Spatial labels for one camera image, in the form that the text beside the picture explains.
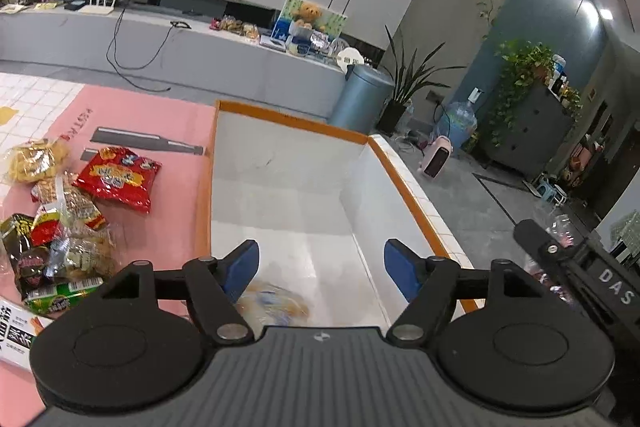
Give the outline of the potted long leaf plant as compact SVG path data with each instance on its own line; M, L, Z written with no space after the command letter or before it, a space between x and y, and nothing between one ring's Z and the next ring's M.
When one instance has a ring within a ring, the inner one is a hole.
M439 43L422 60L419 60L417 49L414 49L411 55L407 54L401 32L397 38L392 36L388 27L385 27L385 32L390 45L393 65L387 66L380 63L378 69L390 77L393 90L375 128L383 134L392 135L396 131L400 118L406 113L413 95L427 87L449 88L446 83L431 80L432 76L440 72L448 72L448 70L463 70L466 69L466 66L435 66L432 64L433 58L445 46L445 41Z

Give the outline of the white labelled snack packet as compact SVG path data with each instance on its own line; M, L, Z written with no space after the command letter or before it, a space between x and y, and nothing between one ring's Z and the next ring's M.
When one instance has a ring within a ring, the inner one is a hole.
M52 320L40 317L1 299L0 308L0 357L2 362L31 371L29 353L35 338Z

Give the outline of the green illustrated board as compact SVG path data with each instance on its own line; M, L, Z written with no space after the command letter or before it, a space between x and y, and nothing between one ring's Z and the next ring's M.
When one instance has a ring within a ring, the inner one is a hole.
M347 22L347 16L334 12L324 6L308 0L285 0L282 10L271 31L271 37L285 41L291 35L294 25L311 28L338 38Z

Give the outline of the red snack bag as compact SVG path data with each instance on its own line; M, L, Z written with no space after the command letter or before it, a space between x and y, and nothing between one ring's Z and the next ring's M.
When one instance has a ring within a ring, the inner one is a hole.
M149 213L151 191L162 164L123 146L101 148L76 176L74 187L98 199Z

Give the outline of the pink poster mat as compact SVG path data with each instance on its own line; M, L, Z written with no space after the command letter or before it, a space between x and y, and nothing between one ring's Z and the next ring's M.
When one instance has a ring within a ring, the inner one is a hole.
M155 134L174 142L206 147L214 122L212 103L196 104L131 91L83 87L47 135L70 137L70 163L84 167L87 148L99 150L90 139L105 127ZM195 245L198 184L206 157L161 150L137 153L162 164L151 191L151 211L143 213L119 202L99 202L106 219L119 234L118 255L123 265L150 260L157 270L178 269L200 255ZM23 426L43 409L32 374L11 364L1 365L1 424Z

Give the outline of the dark grey cabinet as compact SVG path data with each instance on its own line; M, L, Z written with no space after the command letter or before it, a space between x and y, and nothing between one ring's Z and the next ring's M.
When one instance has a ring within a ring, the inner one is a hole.
M573 117L554 94L537 84L516 109L513 126L500 131L500 144L483 140L480 149L491 164L533 179L546 168L573 124Z

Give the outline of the white bread snack bag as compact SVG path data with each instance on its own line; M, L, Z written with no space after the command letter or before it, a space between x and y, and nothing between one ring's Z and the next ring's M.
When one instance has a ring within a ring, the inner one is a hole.
M310 315L301 295L264 281L250 283L235 308L256 337L267 326L305 326Z

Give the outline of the blue grey trash bin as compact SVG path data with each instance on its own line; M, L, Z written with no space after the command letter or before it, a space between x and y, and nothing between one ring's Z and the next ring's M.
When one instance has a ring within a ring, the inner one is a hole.
M349 65L328 124L369 134L394 90L393 80L366 64Z

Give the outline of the clear peanut snack bag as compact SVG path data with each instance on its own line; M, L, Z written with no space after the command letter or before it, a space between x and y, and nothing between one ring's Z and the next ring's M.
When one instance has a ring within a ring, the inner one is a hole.
M66 216L81 221L94 231L107 226L104 214L93 199L75 185L77 174L64 171L42 179L32 187L32 199L41 205L56 204Z

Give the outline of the lemon print tablecloth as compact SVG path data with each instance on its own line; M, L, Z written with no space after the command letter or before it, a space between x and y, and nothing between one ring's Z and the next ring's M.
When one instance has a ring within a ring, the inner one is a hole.
M73 171L80 165L88 142L88 124L94 109L82 83L17 74L1 75L1 218L14 212L35 211L30 185L9 178L13 147L32 141L57 139L66 144L62 167Z

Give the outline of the dark maroon snack packet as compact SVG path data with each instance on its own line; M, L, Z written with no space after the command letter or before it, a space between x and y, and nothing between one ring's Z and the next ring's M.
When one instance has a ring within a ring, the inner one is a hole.
M50 251L46 246L32 247L18 255L14 273L15 284L22 299L31 291L51 283L46 274L49 258Z

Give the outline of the blue water jug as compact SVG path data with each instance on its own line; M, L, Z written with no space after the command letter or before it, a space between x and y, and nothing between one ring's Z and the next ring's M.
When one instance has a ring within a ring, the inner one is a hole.
M446 106L437 121L436 136L444 136L455 150L460 150L477 128L474 105L482 94L482 90L474 88L464 102Z

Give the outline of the green trailing vine plant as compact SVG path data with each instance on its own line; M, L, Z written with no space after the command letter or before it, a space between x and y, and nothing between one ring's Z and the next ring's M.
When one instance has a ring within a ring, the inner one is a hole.
M546 87L554 73L554 53L541 42L510 40L500 43L498 57L503 61L492 102L482 124L480 136L498 148L506 132L515 124L516 110L536 86Z

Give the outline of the white wifi router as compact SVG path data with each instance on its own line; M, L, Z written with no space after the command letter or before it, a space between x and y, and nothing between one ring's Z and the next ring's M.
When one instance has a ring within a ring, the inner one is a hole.
M108 15L115 9L116 0L89 0L79 12L94 15Z

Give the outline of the teddy bear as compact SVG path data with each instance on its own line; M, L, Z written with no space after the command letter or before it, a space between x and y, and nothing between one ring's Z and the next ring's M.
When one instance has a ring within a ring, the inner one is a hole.
M322 17L322 9L318 4L303 1L293 16L293 23L307 29L318 29L318 20Z

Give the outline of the snack pile on console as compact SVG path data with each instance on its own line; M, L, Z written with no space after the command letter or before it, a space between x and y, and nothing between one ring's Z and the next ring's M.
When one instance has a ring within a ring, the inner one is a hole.
M259 30L256 25L243 22L242 20L238 20L230 15L225 15L221 18L213 18L209 24L209 28L216 31L231 32L232 34L252 40L259 39Z

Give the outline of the yellow chips bag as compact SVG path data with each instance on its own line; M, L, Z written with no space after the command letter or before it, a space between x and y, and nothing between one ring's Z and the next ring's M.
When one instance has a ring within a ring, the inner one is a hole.
M2 176L11 183L36 183L52 178L63 169L69 153L70 147L62 138L15 145L1 161Z

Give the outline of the grey tv console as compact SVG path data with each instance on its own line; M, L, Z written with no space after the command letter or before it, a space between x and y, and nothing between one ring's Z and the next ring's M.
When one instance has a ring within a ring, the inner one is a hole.
M329 117L345 86L338 67L266 48L208 24L172 27L170 15L127 8L108 15L26 9L1 17L6 62L78 68L166 83Z

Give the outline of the pink small heater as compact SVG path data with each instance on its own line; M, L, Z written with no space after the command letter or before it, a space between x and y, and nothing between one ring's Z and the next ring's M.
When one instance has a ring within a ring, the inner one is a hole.
M420 173L423 176L436 178L453 150L450 140L445 135L439 135L431 144L425 147L419 166Z

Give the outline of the orange cardboard box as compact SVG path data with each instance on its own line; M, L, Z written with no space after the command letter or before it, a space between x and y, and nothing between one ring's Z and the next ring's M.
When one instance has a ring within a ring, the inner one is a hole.
M382 136L239 102L216 104L198 188L195 249L221 257L245 239L259 280L294 291L314 326L387 329L405 308L383 248L470 265L416 177Z

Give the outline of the dark green yellow snack packet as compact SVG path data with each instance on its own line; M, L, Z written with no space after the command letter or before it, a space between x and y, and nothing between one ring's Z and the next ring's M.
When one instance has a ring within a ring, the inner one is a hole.
M34 218L24 213L13 213L1 223L1 240L14 271L20 258L32 248Z

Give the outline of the clear green candy bag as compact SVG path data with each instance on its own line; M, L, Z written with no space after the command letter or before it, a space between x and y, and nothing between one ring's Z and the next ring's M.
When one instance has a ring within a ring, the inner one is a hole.
M117 269L115 239L109 229L62 228L50 244L44 274L52 281L81 281L108 279Z

